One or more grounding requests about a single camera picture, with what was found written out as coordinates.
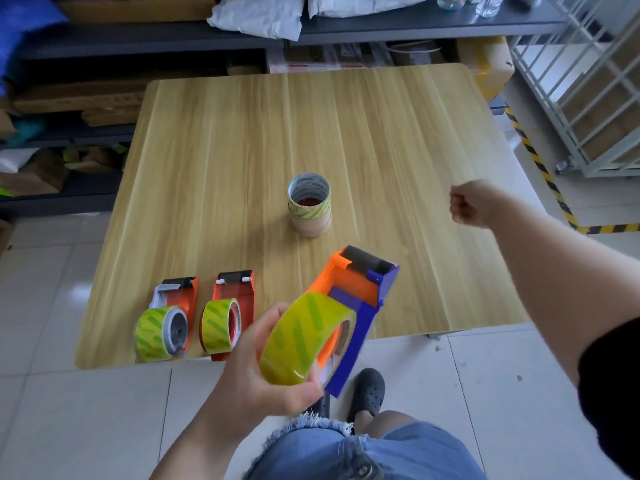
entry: tiled floor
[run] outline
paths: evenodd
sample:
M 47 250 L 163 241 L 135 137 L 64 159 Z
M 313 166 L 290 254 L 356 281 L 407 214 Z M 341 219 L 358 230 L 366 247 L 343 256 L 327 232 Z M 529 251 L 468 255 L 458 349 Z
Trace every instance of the tiled floor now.
M 551 166 L 564 150 L 522 88 L 506 98 Z M 513 136 L 508 121 L 498 121 Z M 561 218 L 526 152 L 516 149 L 542 204 Z M 638 221 L 634 180 L 558 178 L 584 225 Z M 196 360 L 107 371 L 72 362 L 109 215 L 30 219 L 18 224 L 0 261 L 0 479 L 145 479 L 193 417 L 221 364 Z M 594 239 L 640 257 L 640 233 Z M 366 343 L 356 366 L 387 380 L 384 408 L 449 430 L 492 480 L 623 476 L 604 457 L 575 390 L 533 325 L 470 330 L 439 339 Z M 349 389 L 332 402 L 344 418 Z M 236 452 L 239 478 L 284 418 L 268 418 Z

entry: shelf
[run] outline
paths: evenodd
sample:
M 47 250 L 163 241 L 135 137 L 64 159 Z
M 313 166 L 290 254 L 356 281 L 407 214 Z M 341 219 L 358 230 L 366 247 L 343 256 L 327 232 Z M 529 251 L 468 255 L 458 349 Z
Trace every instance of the shelf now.
M 375 15 L 352 18 L 314 17 L 307 11 L 293 45 L 550 34 L 566 24 L 551 2 L 532 11 L 505 0 L 498 15 L 480 18 L 475 5 L 448 12 L 435 0 Z M 58 25 L 32 34 L 18 50 L 21 59 L 62 59 L 123 54 L 281 47 L 285 41 L 211 28 L 206 22 Z
M 42 115 L 47 120 L 47 129 L 35 139 L 22 145 L 26 148 L 50 146 L 73 146 L 100 144 L 110 146 L 125 143 L 133 138 L 135 125 L 112 125 L 92 128 L 80 117 L 79 112 L 52 112 Z M 0 150 L 9 148 L 0 141 Z
M 113 209 L 122 173 L 81 173 L 72 171 L 62 191 L 29 197 L 1 197 L 0 219 L 57 216 Z
M 429 38 L 538 35 L 562 30 L 566 19 L 548 0 L 532 11 L 517 0 L 505 0 L 498 15 L 482 18 L 476 5 L 446 11 L 435 0 L 399 10 L 354 18 L 303 19 L 302 33 L 293 45 L 350 43 Z

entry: stack of tape rolls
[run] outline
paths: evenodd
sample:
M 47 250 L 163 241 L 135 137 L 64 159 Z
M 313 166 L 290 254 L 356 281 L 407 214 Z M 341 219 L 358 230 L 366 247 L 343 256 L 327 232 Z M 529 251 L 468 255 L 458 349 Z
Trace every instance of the stack of tape rolls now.
M 204 307 L 200 320 L 200 343 L 209 355 L 231 352 L 242 331 L 236 298 L 217 299 Z
M 136 354 L 143 362 L 176 358 L 189 336 L 187 315 L 178 306 L 149 308 L 134 330 Z
M 278 385 L 305 382 L 316 363 L 322 369 L 329 357 L 340 358 L 355 322 L 356 312 L 333 298 L 320 291 L 304 293 L 267 339 L 259 361 L 263 377 Z
M 305 237 L 318 237 L 331 226 L 331 185 L 317 173 L 302 173 L 287 188 L 293 227 Z

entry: cart wheel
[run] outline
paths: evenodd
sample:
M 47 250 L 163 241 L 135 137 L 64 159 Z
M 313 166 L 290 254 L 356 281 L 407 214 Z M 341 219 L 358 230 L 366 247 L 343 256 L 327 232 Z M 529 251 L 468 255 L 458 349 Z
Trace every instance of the cart wheel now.
M 571 159 L 564 160 L 556 165 L 556 175 L 564 175 L 570 171 L 577 170 Z

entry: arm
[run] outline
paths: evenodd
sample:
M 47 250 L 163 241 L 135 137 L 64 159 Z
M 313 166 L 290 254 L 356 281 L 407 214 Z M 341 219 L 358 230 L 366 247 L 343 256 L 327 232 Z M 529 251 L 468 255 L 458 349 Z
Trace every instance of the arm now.
M 313 381 L 276 386 L 260 373 L 260 352 L 286 309 L 272 306 L 243 332 L 215 389 L 150 480 L 222 480 L 240 442 L 267 416 L 298 414 L 320 399 L 323 391 Z
M 597 338 L 640 317 L 640 262 L 484 180 L 451 189 L 460 224 L 489 228 L 529 316 L 574 384 Z

